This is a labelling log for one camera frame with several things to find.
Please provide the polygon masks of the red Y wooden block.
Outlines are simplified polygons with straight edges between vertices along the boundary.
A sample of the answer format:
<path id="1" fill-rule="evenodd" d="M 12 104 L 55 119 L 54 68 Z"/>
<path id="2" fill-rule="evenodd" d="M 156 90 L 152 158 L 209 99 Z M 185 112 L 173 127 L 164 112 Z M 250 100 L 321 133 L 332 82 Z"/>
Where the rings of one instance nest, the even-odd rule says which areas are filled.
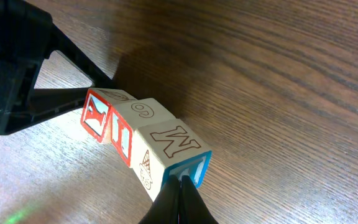
<path id="1" fill-rule="evenodd" d="M 136 98 L 124 90 L 89 88 L 80 123 L 97 142 L 109 144 L 111 142 L 112 107 L 134 100 Z"/>

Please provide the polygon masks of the blue M ice cream block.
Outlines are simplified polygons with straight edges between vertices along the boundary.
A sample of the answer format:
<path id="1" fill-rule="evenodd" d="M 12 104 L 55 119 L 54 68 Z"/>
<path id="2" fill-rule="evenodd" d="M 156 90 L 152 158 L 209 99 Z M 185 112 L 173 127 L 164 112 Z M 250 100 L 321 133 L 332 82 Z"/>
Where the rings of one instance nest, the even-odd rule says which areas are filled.
<path id="1" fill-rule="evenodd" d="M 144 126 L 135 131 L 131 166 L 151 200 L 171 175 L 190 177 L 200 187 L 212 149 L 180 119 Z"/>

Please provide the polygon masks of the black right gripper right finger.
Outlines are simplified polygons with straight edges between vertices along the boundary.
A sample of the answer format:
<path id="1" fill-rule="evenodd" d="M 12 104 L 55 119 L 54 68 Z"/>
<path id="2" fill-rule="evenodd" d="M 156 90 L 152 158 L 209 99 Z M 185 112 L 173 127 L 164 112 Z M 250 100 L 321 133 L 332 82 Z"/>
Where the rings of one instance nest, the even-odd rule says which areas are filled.
<path id="1" fill-rule="evenodd" d="M 179 224 L 218 224 L 187 175 L 181 178 L 178 214 Z"/>

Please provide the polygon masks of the red I wooden block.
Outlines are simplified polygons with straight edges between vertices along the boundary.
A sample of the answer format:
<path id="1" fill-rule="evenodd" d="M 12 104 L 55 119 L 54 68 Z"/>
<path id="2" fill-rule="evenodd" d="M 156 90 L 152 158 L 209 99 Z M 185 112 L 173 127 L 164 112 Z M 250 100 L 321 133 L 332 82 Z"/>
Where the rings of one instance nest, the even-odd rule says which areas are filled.
<path id="1" fill-rule="evenodd" d="M 136 130 L 143 126 L 176 118 L 154 98 L 111 105 L 109 114 L 111 119 L 111 142 L 124 163 L 130 168 L 133 167 Z"/>

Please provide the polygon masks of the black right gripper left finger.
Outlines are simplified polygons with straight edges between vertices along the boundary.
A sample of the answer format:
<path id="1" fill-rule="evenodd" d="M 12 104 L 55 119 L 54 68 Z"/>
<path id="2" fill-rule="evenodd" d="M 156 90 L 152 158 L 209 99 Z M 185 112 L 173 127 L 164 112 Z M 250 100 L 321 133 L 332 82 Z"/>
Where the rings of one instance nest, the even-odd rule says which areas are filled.
<path id="1" fill-rule="evenodd" d="M 171 175 L 139 224 L 178 224 L 180 182 Z"/>

